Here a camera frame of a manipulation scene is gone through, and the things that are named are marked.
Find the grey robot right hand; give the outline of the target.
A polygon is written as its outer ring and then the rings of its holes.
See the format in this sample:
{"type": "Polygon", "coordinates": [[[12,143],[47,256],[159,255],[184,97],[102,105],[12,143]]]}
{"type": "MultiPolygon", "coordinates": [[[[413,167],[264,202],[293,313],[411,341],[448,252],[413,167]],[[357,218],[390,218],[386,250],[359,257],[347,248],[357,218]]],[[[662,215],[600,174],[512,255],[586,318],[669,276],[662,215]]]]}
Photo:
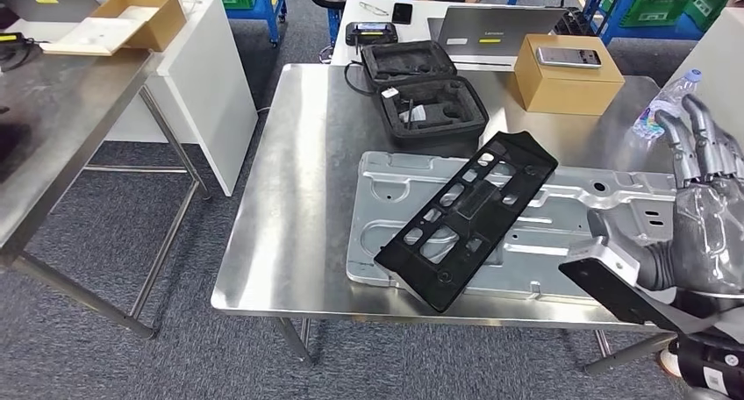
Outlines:
{"type": "Polygon", "coordinates": [[[641,245],[602,211],[590,211],[593,236],[634,267],[630,282],[649,291],[679,288],[702,296],[743,297],[743,152],[705,104],[686,95],[690,124],[655,114],[672,151],[676,179],[672,238],[641,245]]]}

